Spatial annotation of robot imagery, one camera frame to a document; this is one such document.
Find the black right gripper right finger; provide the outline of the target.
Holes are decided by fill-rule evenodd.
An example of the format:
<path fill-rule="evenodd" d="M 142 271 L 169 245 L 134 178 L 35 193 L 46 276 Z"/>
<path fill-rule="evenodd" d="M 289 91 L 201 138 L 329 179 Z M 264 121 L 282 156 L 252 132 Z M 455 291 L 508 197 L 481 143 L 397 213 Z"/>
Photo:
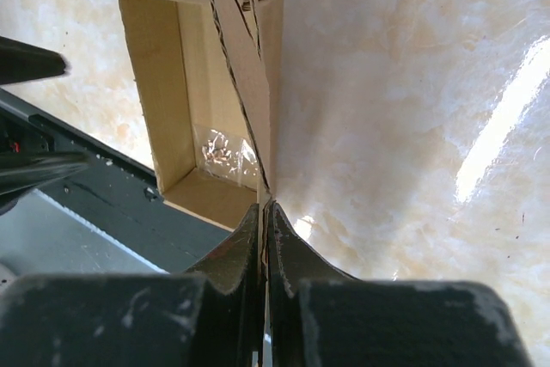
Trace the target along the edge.
<path fill-rule="evenodd" d="M 489 287 L 364 281 L 329 264 L 265 208 L 277 366 L 528 366 L 510 311 Z"/>

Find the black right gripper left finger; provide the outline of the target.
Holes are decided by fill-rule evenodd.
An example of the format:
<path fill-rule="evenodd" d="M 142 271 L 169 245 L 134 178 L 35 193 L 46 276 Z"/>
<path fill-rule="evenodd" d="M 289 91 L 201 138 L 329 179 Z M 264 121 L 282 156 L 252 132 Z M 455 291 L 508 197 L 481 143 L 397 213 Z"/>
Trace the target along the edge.
<path fill-rule="evenodd" d="M 4 366 L 259 366 L 260 212 L 176 274 L 49 274 L 1 298 Z"/>

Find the brown cardboard box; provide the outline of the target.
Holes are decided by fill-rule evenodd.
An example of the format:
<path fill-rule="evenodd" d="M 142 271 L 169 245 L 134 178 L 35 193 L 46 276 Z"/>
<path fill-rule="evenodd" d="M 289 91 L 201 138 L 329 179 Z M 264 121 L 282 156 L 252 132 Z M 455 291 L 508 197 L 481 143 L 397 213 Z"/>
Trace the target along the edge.
<path fill-rule="evenodd" d="M 119 0 L 125 41 L 167 205 L 233 230 L 274 188 L 284 0 Z M 255 190 L 197 167 L 193 126 L 245 138 Z"/>

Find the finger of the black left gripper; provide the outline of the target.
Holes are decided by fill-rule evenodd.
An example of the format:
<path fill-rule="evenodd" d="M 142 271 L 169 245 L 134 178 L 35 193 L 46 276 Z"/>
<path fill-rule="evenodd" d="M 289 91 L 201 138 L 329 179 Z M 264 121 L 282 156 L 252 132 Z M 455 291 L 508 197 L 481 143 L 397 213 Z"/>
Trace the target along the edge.
<path fill-rule="evenodd" d="M 1 196 L 21 197 L 36 187 L 85 170 L 89 157 L 82 152 L 1 155 Z"/>
<path fill-rule="evenodd" d="M 69 65 L 58 52 L 1 37 L 0 83 L 2 86 L 64 76 Z"/>

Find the clear plastic wrapper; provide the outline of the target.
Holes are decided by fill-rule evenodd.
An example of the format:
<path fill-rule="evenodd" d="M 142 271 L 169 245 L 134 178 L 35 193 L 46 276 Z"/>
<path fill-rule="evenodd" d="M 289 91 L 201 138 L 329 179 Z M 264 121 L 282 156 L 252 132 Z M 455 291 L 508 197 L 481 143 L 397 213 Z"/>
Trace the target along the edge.
<path fill-rule="evenodd" d="M 197 167 L 217 178 L 255 190 L 259 166 L 255 152 L 245 138 L 194 125 L 193 139 Z"/>

